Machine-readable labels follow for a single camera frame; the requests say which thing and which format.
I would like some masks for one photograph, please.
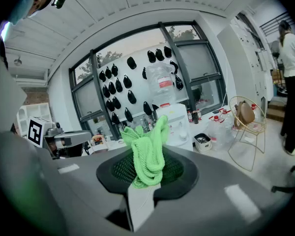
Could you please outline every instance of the ceiling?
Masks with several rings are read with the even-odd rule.
[[[236,0],[66,0],[61,9],[48,6],[32,18],[18,23],[6,41],[6,56],[10,72],[28,78],[44,80],[63,59],[64,51],[77,45],[78,37],[100,21],[135,6],[158,3],[187,6],[199,10],[207,7],[211,13],[229,16],[236,9]],[[14,60],[20,57],[22,64]]]

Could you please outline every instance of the white shelf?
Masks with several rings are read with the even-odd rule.
[[[52,121],[49,104],[41,103],[41,104],[33,104],[22,106],[17,115],[17,121],[20,129],[21,136],[25,136],[28,133],[29,128],[29,119],[30,117],[40,117],[49,121]]]

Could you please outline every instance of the white shirt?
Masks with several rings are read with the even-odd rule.
[[[284,64],[284,77],[295,76],[295,35],[285,35],[283,46],[280,43],[280,58]]]

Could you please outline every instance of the cable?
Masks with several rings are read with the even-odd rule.
[[[151,186],[150,187],[150,189],[149,189],[149,192],[148,192],[148,195],[147,195],[147,199],[144,201],[144,203],[143,203],[143,205],[141,205],[141,207],[139,208],[139,209],[137,209],[136,210],[136,212],[134,213],[134,214],[136,214],[145,204],[146,204],[146,202],[147,202],[147,200],[148,200],[148,197],[149,197],[149,194],[151,193],[151,189],[153,188],[153,186]]]
[[[225,98],[226,98],[226,95],[227,95],[227,85],[228,85],[228,67],[227,67],[226,54],[225,54],[225,67],[226,67],[226,84],[225,84],[225,95],[224,95],[224,99],[223,99],[223,102],[222,102],[222,107],[224,105],[224,101],[225,101]]]

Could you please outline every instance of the ceiling light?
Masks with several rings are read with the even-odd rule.
[[[14,60],[14,64],[15,64],[16,66],[20,66],[20,65],[22,64],[22,61],[20,60],[20,56],[19,56],[18,59]]]

